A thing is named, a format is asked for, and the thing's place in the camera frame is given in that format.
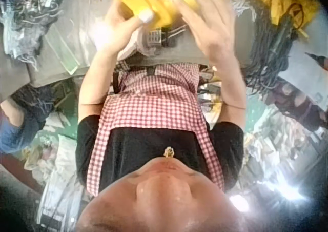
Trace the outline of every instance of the checkered apron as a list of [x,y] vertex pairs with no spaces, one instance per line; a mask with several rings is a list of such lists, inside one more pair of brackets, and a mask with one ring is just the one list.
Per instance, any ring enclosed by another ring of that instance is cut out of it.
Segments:
[[88,192],[98,195],[110,132],[120,127],[168,128],[194,132],[211,180],[224,189],[221,166],[197,103],[199,65],[157,65],[152,76],[141,70],[125,72],[119,80],[120,93],[107,97],[100,116],[88,169]]

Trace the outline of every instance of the yellow container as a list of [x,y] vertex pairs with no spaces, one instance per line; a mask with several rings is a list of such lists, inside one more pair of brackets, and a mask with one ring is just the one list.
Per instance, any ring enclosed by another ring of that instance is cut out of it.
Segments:
[[[133,12],[139,15],[145,9],[151,9],[155,14],[151,29],[171,25],[178,16],[178,11],[172,0],[121,0]],[[195,0],[184,0],[192,9],[197,9]]]

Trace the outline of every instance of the necklace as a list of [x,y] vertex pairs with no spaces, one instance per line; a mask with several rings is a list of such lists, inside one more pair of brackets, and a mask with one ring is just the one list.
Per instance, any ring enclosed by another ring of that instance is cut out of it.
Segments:
[[171,146],[167,147],[164,151],[164,157],[173,158],[173,156],[174,156],[174,149]]

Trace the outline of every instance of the hand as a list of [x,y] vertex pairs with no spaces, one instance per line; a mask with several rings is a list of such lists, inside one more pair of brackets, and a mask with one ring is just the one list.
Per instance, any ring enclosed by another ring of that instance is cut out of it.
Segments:
[[234,57],[235,15],[229,0],[196,0],[203,18],[183,0],[173,1],[212,65],[226,64]]
[[114,0],[105,17],[105,24],[96,30],[95,42],[98,50],[119,53],[129,43],[132,33],[153,18],[153,12],[145,10],[139,16],[126,20],[123,6],[121,1]]

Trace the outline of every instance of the fingernail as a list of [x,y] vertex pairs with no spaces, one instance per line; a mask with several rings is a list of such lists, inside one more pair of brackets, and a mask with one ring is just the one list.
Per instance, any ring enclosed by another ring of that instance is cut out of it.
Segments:
[[138,17],[143,23],[149,23],[154,18],[154,12],[150,9],[146,9],[143,10]]

